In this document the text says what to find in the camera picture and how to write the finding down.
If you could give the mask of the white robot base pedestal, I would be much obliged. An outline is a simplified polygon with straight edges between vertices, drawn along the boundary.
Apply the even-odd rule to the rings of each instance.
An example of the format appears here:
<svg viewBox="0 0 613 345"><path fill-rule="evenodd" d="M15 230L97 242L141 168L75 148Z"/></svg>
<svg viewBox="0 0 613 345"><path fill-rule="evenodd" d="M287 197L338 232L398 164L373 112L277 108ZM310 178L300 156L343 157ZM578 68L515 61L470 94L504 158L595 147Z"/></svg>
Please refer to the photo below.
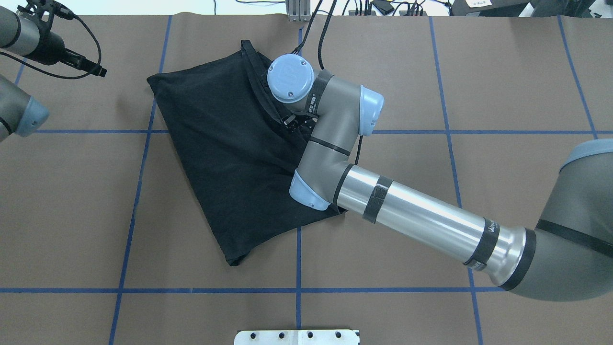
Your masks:
<svg viewBox="0 0 613 345"><path fill-rule="evenodd" d="M235 345L360 345L358 330L243 330L236 334Z"/></svg>

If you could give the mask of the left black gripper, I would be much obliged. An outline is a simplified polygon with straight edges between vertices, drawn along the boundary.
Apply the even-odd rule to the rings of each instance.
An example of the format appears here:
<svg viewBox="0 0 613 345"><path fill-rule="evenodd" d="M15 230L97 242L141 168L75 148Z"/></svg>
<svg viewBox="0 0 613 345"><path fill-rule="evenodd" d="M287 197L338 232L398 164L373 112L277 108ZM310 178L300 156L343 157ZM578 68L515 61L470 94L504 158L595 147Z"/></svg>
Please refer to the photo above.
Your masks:
<svg viewBox="0 0 613 345"><path fill-rule="evenodd" d="M93 32L78 15L56 0L29 0L27 3L26 6L17 8L18 55L45 66L62 63L83 71L81 78L106 76L107 70L101 66L101 46ZM82 54L66 48L63 38L52 31L56 17L67 21L77 20L81 23L96 44L97 61L91 61Z"/></svg>

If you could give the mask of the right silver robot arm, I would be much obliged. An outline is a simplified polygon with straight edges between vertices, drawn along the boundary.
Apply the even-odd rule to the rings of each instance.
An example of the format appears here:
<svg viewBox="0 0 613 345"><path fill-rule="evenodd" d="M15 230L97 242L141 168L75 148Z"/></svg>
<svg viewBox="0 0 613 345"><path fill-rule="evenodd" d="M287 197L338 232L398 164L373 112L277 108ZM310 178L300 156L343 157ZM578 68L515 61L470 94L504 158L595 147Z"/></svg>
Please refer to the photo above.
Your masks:
<svg viewBox="0 0 613 345"><path fill-rule="evenodd" d="M296 202L354 212L528 299L567 302L612 292L611 139L574 147L537 224L509 226L350 162L359 137L372 135L381 115L385 98L378 92L315 70L293 53L274 59L263 78L289 120L314 120L288 188Z"/></svg>

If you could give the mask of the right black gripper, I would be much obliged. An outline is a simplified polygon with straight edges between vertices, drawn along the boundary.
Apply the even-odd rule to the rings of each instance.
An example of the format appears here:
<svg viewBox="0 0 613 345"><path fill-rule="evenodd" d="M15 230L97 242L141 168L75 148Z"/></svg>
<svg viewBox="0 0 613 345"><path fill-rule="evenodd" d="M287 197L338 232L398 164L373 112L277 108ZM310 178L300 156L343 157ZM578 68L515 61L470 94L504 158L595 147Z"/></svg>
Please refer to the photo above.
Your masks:
<svg viewBox="0 0 613 345"><path fill-rule="evenodd" d="M291 132L298 130L313 131L316 115L305 111L291 111L289 116L282 118L282 124Z"/></svg>

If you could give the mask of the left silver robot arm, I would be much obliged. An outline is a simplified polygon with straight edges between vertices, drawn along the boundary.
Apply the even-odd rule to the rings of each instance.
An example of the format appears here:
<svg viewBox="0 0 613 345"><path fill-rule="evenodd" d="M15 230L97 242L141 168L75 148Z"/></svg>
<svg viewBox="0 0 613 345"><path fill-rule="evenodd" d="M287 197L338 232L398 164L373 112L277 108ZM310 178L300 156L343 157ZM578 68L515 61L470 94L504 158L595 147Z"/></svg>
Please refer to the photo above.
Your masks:
<svg viewBox="0 0 613 345"><path fill-rule="evenodd" d="M89 60L81 53L66 48L60 35L52 31L55 18L77 20L96 44L98 58ZM12 79L0 77L0 139L12 135L26 137L35 133L49 118L49 110L35 97L18 86L25 67L61 80L79 80L87 76L105 77L101 44L87 24L64 4L56 0L29 0L16 11L0 10L1 55L20 63L21 68ZM61 76L31 65L52 66L57 63L83 72L80 76Z"/></svg>

